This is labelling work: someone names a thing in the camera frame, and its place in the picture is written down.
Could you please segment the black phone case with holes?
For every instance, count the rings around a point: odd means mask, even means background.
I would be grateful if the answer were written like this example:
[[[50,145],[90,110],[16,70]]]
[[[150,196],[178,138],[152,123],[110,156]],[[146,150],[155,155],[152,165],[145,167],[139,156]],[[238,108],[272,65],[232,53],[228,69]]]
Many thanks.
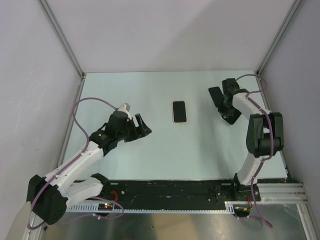
[[[233,125],[238,120],[238,118],[241,116],[241,114],[242,113],[236,108],[220,111],[220,115],[221,115],[222,119],[225,122],[227,122],[229,125]]]

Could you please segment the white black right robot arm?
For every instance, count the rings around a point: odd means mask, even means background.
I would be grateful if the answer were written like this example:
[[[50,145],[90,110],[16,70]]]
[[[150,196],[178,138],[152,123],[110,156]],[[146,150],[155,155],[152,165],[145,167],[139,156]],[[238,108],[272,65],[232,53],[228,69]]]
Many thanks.
[[[241,201],[257,182],[264,163],[284,148],[283,116],[261,107],[251,98],[256,91],[240,88],[235,78],[227,78],[222,81],[222,88],[211,87],[208,91],[222,119],[228,124],[233,125],[240,116],[248,120],[245,139],[248,154],[227,190],[234,199]]]

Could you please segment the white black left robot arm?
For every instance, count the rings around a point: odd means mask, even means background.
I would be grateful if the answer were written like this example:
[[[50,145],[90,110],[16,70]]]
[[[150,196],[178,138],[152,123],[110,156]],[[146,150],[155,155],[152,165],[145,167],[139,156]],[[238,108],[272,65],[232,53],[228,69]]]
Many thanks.
[[[31,210],[43,223],[53,225],[65,214],[67,208],[88,198],[107,199],[111,187],[108,179],[95,173],[89,179],[76,183],[77,177],[95,162],[115,149],[119,142],[132,142],[152,133],[140,114],[132,119],[128,111],[116,110],[108,122],[87,137],[78,154],[44,177],[34,175],[28,183],[26,200]]]

